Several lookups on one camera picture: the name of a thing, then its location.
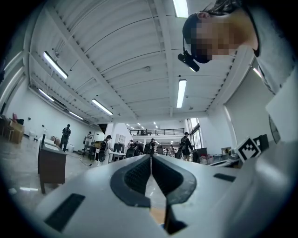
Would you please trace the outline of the person's gray shirt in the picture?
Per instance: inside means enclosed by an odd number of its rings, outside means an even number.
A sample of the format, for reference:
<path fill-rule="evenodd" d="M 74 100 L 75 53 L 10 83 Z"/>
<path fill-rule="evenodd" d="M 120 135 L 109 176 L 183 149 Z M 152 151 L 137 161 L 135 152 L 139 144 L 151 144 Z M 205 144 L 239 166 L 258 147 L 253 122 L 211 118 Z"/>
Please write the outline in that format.
<path fill-rule="evenodd" d="M 277 126 L 282 141 L 298 141 L 298 56 L 283 31 L 260 6 L 248 5 L 257 37 L 254 51 L 263 83 L 273 93 L 266 110 Z"/>

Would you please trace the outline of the dark wooden cabinet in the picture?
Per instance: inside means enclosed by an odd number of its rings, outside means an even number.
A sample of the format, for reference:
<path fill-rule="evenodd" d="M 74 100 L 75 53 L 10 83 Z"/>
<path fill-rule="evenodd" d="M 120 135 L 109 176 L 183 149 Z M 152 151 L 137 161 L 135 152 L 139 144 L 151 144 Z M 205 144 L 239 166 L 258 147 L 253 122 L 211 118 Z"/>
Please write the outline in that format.
<path fill-rule="evenodd" d="M 64 184 L 66 182 L 67 154 L 53 141 L 40 137 L 37 172 L 40 178 L 41 193 L 45 194 L 45 184 Z"/>

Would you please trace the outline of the long ceiling light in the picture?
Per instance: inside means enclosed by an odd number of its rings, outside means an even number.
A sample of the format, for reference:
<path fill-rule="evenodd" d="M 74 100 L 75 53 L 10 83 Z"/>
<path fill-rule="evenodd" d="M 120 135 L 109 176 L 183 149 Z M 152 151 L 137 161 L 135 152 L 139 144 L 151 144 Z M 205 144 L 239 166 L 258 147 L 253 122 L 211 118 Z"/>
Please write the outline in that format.
<path fill-rule="evenodd" d="M 107 109 L 105 106 L 103 106 L 100 102 L 98 102 L 96 99 L 92 99 L 91 100 L 91 102 L 93 103 L 93 104 L 95 104 L 98 108 L 100 108 L 102 111 L 104 111 L 106 114 L 108 114 L 108 115 L 113 115 L 113 113 L 109 110 L 109 109 Z"/>
<path fill-rule="evenodd" d="M 53 98 L 51 98 L 50 96 L 48 96 L 43 90 L 41 90 L 40 88 L 39 88 L 39 93 L 43 96 L 43 97 L 45 97 L 46 99 L 48 99 L 49 101 L 51 101 L 51 102 L 54 102 L 54 99 Z"/>
<path fill-rule="evenodd" d="M 187 0 L 172 0 L 176 17 L 187 18 L 189 16 Z"/>
<path fill-rule="evenodd" d="M 43 52 L 43 57 L 53 67 L 53 69 L 64 79 L 68 77 L 66 72 L 57 64 L 57 62 L 49 55 L 47 51 Z"/>
<path fill-rule="evenodd" d="M 186 84 L 187 84 L 187 80 L 185 80 L 185 79 L 180 79 L 179 80 L 177 103 L 176 103 L 176 108 L 177 109 L 181 108 L 182 105 L 183 105 L 183 99 L 184 99 Z"/>
<path fill-rule="evenodd" d="M 84 118 L 78 116 L 77 114 L 75 114 L 75 113 L 73 113 L 73 112 L 71 112 L 71 111 L 69 111 L 68 113 L 69 113 L 70 115 L 74 116 L 75 118 L 78 118 L 78 119 L 80 119 L 80 120 L 84 120 Z"/>

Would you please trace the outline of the dark wooden rack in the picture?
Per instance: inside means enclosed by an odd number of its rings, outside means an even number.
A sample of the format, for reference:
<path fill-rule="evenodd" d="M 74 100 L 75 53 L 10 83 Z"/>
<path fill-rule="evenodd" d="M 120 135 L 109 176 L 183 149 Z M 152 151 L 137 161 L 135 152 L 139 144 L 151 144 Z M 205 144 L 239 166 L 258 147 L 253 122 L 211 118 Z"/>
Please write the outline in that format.
<path fill-rule="evenodd" d="M 84 149 L 82 151 L 82 156 L 87 156 L 89 158 L 89 160 L 94 160 L 95 159 L 95 151 L 96 148 L 94 146 L 94 142 L 91 142 L 90 145 L 85 145 Z"/>

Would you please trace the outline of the cardboard box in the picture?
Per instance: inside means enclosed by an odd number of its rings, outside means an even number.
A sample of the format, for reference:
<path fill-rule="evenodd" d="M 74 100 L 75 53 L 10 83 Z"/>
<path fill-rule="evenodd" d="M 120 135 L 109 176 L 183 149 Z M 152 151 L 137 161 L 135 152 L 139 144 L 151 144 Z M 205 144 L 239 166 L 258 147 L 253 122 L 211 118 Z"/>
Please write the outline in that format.
<path fill-rule="evenodd" d="M 12 121 L 10 126 L 14 130 L 12 141 L 16 144 L 19 144 L 22 141 L 25 127 L 15 121 Z"/>

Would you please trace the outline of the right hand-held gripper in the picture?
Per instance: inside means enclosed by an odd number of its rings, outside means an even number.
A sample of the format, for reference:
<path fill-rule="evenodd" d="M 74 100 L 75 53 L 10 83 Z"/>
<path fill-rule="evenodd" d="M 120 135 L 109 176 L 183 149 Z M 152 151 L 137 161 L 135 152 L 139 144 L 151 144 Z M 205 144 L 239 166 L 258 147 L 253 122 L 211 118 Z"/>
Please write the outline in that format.
<path fill-rule="evenodd" d="M 238 168 L 239 161 L 243 163 L 251 158 L 258 157 L 262 152 L 269 148 L 267 134 L 260 135 L 254 139 L 246 137 L 243 142 L 237 145 L 237 155 L 240 159 L 222 160 L 209 166 Z"/>

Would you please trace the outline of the white table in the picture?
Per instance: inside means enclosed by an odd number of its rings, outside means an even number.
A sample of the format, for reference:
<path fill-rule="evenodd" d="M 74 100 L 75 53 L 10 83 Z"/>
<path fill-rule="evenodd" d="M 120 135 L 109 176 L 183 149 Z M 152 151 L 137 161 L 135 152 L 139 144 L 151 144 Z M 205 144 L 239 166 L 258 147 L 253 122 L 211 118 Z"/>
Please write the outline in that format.
<path fill-rule="evenodd" d="M 112 163 L 112 162 L 116 162 L 122 159 L 126 158 L 126 154 L 125 153 L 121 153 L 121 152 L 111 152 L 109 154 L 109 159 L 108 159 L 108 163 Z"/>

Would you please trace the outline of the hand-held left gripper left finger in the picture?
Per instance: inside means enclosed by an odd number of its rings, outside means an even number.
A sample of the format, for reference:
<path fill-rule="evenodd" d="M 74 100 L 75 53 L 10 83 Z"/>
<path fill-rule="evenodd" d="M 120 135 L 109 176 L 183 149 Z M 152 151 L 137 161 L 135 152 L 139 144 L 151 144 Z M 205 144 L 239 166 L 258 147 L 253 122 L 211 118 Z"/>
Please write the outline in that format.
<path fill-rule="evenodd" d="M 47 195 L 36 214 L 61 238 L 168 238 L 150 213 L 150 157 L 90 169 Z"/>

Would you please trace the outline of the wooden stool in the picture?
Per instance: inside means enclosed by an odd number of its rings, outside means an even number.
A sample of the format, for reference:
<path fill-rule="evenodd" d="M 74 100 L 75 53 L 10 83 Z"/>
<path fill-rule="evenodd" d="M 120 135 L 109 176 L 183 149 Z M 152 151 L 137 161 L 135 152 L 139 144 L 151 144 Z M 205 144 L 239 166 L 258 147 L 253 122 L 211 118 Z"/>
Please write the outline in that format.
<path fill-rule="evenodd" d="M 11 126 L 4 126 L 2 128 L 2 136 L 7 138 L 8 141 L 13 140 L 14 128 Z"/>

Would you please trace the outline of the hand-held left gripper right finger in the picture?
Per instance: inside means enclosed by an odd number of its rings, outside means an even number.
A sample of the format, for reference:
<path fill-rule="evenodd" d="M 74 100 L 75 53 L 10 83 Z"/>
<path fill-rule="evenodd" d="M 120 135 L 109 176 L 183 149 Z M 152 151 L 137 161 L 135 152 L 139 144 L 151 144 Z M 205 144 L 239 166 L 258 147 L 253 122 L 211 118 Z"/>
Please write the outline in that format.
<path fill-rule="evenodd" d="M 241 169 L 152 157 L 152 174 L 166 197 L 165 229 L 152 238 L 241 238 L 236 217 L 251 176 Z"/>

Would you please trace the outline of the black mezzanine railing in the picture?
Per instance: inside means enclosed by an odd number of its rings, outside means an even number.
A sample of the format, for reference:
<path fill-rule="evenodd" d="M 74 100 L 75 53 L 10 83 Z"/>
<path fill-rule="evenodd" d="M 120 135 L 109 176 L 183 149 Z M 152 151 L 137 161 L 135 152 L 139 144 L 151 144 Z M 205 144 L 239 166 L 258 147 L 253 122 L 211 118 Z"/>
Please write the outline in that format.
<path fill-rule="evenodd" d="M 183 135 L 183 128 L 175 129 L 141 129 L 141 130 L 129 130 L 133 136 L 170 136 L 170 135 Z"/>

